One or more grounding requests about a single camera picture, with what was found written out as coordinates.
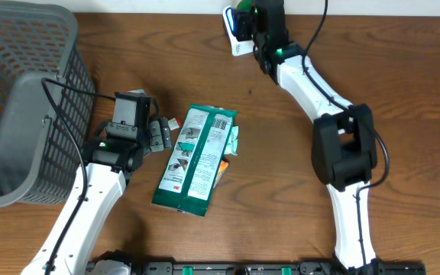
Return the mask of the green-lidded white jar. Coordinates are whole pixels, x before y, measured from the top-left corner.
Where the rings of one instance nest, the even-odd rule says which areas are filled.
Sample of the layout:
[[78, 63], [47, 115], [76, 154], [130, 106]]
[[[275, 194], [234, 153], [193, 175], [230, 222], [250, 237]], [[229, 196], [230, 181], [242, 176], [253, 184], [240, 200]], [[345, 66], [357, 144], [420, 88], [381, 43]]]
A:
[[251, 10], [251, 0], [240, 0], [237, 4], [236, 9], [241, 11], [250, 11]]

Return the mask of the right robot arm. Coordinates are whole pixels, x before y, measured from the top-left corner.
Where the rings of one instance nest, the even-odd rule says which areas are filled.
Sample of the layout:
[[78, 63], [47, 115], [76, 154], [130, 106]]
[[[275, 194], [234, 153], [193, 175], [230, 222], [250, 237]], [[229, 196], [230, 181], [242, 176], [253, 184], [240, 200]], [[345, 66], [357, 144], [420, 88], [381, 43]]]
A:
[[312, 122], [312, 167], [332, 201], [335, 259], [342, 273], [376, 273], [367, 210], [377, 165], [371, 110], [352, 105], [313, 68], [309, 50], [314, 40], [304, 47], [291, 40], [282, 1], [242, 1], [225, 9], [224, 23], [235, 55], [252, 53], [263, 73], [286, 90]]

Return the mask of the red sachet packet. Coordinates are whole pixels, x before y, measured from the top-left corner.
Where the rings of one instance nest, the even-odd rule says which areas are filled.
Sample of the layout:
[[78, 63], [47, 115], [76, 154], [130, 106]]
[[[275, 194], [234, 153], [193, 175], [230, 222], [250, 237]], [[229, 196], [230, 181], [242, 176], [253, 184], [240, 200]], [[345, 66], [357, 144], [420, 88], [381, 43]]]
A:
[[183, 126], [183, 123], [178, 118], [171, 118], [168, 120], [168, 126], [171, 131], [174, 131], [180, 129]]

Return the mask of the orange white box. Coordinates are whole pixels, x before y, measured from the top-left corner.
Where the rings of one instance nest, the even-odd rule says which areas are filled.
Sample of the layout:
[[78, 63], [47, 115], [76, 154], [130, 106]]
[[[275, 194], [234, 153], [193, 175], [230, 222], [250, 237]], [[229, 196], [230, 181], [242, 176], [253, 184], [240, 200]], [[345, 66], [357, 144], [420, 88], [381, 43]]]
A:
[[218, 185], [220, 179], [224, 175], [225, 171], [228, 169], [228, 166], [229, 166], [229, 162], [226, 159], [222, 159], [222, 161], [219, 165], [219, 168], [217, 170], [217, 175], [215, 178], [214, 187], [216, 187]]

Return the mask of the mint green wipes packet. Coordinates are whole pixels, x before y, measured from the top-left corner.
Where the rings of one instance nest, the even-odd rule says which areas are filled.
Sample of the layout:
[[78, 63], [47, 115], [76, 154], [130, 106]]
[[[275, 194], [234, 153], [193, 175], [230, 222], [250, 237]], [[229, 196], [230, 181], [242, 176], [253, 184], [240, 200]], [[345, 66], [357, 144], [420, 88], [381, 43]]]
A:
[[227, 139], [227, 144], [224, 149], [224, 155], [234, 155], [237, 156], [238, 149], [238, 132], [239, 127], [233, 126], [231, 128], [230, 134]]

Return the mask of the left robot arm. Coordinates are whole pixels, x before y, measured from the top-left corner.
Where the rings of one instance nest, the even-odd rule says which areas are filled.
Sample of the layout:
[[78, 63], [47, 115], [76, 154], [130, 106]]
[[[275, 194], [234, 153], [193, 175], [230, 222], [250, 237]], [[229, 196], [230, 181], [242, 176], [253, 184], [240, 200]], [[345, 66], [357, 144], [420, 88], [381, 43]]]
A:
[[72, 192], [25, 274], [84, 274], [102, 226], [144, 158], [165, 149], [165, 118], [142, 89], [115, 95], [105, 136], [87, 141]]

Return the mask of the green white sponge package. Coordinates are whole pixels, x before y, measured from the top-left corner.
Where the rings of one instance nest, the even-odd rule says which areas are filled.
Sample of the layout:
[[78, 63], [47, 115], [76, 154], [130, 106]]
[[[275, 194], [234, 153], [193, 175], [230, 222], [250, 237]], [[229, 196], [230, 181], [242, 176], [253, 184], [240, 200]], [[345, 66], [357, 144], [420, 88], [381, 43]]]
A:
[[212, 106], [189, 107], [152, 204], [205, 216], [236, 114]]

